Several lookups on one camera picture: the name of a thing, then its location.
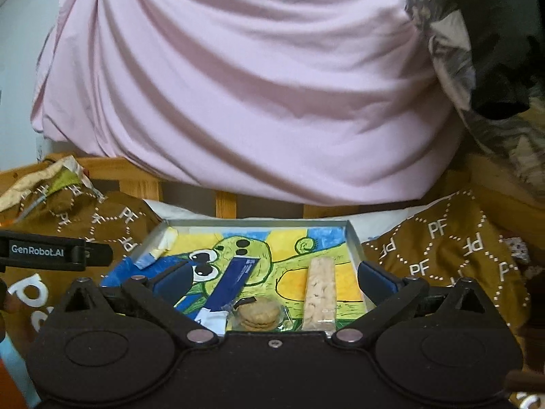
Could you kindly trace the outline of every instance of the cartoon eye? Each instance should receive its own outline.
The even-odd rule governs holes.
[[[237,240],[236,245],[238,247],[248,247],[248,246],[250,246],[250,242],[248,240],[245,240],[245,239]]]
[[[211,264],[198,264],[193,266],[193,281],[202,282],[214,280],[219,274],[216,266]]]
[[[217,260],[217,254],[210,249],[200,249],[190,253],[189,258],[195,263],[211,263]]]

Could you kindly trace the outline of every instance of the cookie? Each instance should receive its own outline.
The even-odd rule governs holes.
[[[240,305],[237,312],[245,329],[266,331],[277,326],[280,306],[273,299],[256,297],[254,302]]]
[[[268,326],[251,326],[248,324],[245,324],[245,322],[240,323],[240,327],[244,330],[247,330],[248,332],[268,332],[270,330],[276,329],[277,327],[276,321],[271,323]]]

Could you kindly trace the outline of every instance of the plastic bag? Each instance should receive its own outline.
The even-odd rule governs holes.
[[[231,330],[245,332],[283,332],[293,329],[293,321],[285,306],[268,296],[244,297],[230,306]]]
[[[331,336],[336,329],[337,291],[335,262],[331,257],[310,261],[301,330],[322,330]]]

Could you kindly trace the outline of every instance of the pink fabric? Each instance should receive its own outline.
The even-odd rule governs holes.
[[[399,0],[61,0],[37,75],[49,138],[291,202],[419,198],[462,135]]]

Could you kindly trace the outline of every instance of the cartoon drawing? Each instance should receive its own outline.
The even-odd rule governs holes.
[[[142,271],[136,272],[132,261],[126,259],[123,266],[114,269],[110,283],[121,283],[135,273],[153,277],[185,260],[193,269],[193,286],[175,307],[195,318],[235,256],[260,259],[239,297],[276,297],[288,308],[295,326],[302,319],[309,263],[317,256],[329,256],[335,261],[337,326],[342,327],[367,311],[342,227],[182,234],[168,256]],[[107,280],[103,285],[115,285]]]

